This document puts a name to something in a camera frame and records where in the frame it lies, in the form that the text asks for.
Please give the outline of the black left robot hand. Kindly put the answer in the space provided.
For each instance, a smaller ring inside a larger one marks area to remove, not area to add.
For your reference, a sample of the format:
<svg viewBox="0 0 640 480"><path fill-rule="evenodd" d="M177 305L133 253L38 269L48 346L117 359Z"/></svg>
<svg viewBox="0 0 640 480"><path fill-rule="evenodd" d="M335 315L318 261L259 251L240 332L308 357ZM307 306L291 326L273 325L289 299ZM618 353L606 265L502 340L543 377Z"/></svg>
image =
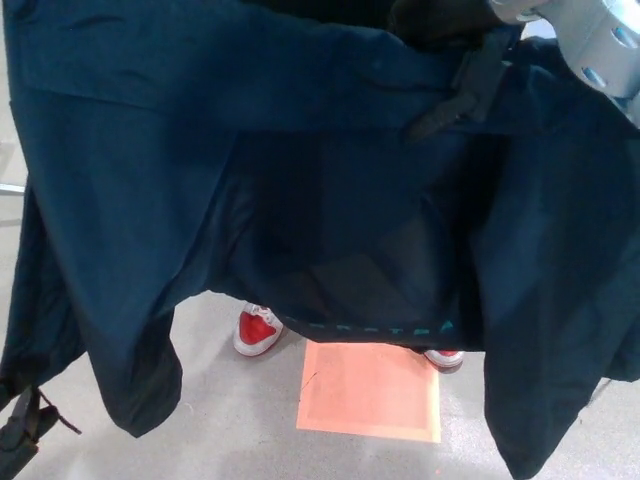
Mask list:
<svg viewBox="0 0 640 480"><path fill-rule="evenodd" d="M39 452L39 441L59 420L55 406L40 407L42 394L25 391L1 428L1 480L14 479Z"/></svg>

